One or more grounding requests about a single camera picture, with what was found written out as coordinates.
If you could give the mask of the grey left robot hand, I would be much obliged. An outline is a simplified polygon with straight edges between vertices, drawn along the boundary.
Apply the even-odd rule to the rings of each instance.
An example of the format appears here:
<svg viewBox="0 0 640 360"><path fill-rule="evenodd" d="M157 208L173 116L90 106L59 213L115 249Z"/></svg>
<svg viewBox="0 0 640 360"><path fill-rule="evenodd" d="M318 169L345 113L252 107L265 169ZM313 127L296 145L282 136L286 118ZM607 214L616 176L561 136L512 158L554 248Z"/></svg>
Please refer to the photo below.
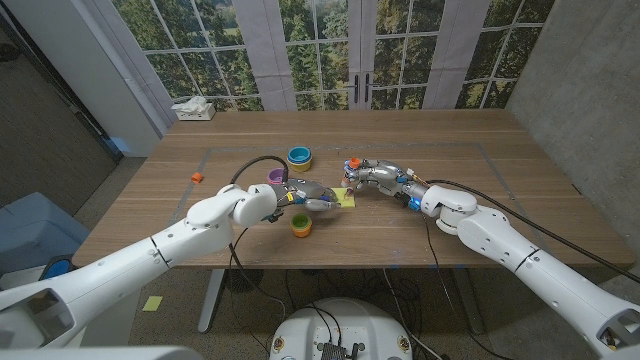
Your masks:
<svg viewBox="0 0 640 360"><path fill-rule="evenodd" d="M312 181L290 178L281 184L272 184L277 198L277 206L303 205L309 211L339 209L342 205L334 190Z"/></svg>

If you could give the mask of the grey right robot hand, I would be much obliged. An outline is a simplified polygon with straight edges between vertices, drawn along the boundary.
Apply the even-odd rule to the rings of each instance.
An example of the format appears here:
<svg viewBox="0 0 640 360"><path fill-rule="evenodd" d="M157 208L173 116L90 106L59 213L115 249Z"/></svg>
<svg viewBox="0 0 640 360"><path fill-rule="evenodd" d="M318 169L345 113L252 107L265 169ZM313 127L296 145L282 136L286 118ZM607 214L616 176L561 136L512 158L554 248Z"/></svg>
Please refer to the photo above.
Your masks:
<svg viewBox="0 0 640 360"><path fill-rule="evenodd" d="M387 160L351 158L345 161L341 180L344 188L374 187L381 193L402 202L422 199L429 185L420 181L412 171Z"/></svg>

